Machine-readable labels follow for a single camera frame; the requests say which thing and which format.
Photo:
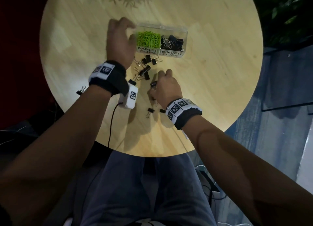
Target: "person's left arm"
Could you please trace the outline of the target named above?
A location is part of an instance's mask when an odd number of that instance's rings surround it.
[[[110,20],[107,59],[128,68],[135,39],[126,18]],[[0,176],[0,205],[13,225],[40,225],[87,158],[99,132],[111,93],[90,85],[72,107],[27,147]]]

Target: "hand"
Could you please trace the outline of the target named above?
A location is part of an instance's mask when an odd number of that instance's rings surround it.
[[[123,17],[119,21],[109,21],[108,35],[106,40],[107,60],[114,60],[128,69],[134,60],[136,52],[136,36],[132,34],[129,39],[126,36],[127,28],[135,28],[135,24]]]
[[[168,69],[166,73],[159,71],[157,86],[151,89],[150,94],[164,110],[170,102],[182,98],[182,90],[176,79],[173,78],[172,70]]]

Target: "wood grain surface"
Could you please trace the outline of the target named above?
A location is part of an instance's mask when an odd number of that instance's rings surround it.
[[[256,87],[263,54],[263,38],[252,0],[48,0],[41,23],[40,55],[51,92],[65,112],[93,69],[106,59],[110,18],[135,23],[159,23],[188,29],[183,58],[162,57],[149,74],[173,70],[185,98],[203,109],[203,117],[222,131],[240,116]],[[127,79],[135,75],[133,63]],[[117,108],[110,147],[135,156],[161,157],[194,149],[177,131],[160,106],[149,100],[151,81],[139,81],[133,110]],[[111,98],[97,141],[107,145]],[[146,118],[147,109],[156,111]]]

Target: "handwritten label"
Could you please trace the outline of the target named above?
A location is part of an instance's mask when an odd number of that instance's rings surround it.
[[[161,50],[160,55],[181,58],[185,52],[171,51],[171,50]]]
[[[159,51],[158,49],[137,46],[137,52],[139,52],[139,53],[155,54],[155,55],[157,55],[158,51]]]

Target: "clear plastic container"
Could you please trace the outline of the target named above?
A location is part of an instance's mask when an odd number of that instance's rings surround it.
[[[158,44],[157,42],[155,42],[154,47],[149,47],[149,45],[144,45],[144,46],[137,45],[137,52],[143,53],[143,54],[159,55],[159,56],[175,57],[175,58],[181,58],[185,54],[186,47],[187,47],[187,36],[188,36],[188,30],[186,28],[139,23],[137,24],[137,28],[136,28],[137,39],[139,37],[140,32],[146,32],[146,31],[153,32],[157,34],[156,36],[159,36],[160,34],[160,36],[165,39],[161,39]]]

